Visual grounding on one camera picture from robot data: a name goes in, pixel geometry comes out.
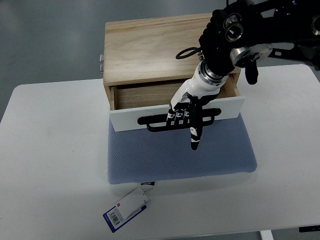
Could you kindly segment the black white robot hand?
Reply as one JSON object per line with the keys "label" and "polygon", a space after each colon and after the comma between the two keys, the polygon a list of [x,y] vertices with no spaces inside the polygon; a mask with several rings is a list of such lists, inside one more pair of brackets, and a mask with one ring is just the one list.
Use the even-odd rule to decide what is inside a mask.
{"label": "black white robot hand", "polygon": [[203,106],[218,97],[221,87],[226,83],[227,76],[213,73],[202,60],[192,78],[187,79],[177,90],[170,101],[167,124],[178,120],[184,112],[188,112],[191,135],[191,149],[199,146],[203,132]]}

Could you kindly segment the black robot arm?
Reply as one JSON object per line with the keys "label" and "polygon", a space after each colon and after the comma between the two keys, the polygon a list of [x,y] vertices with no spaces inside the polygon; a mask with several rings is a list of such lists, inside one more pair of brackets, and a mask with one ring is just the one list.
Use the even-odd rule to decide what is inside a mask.
{"label": "black robot arm", "polygon": [[202,53],[208,69],[224,76],[245,69],[250,85],[258,81],[257,61],[266,57],[302,62],[320,69],[318,0],[238,0],[216,9],[199,38],[200,47],[184,49],[176,59]]}

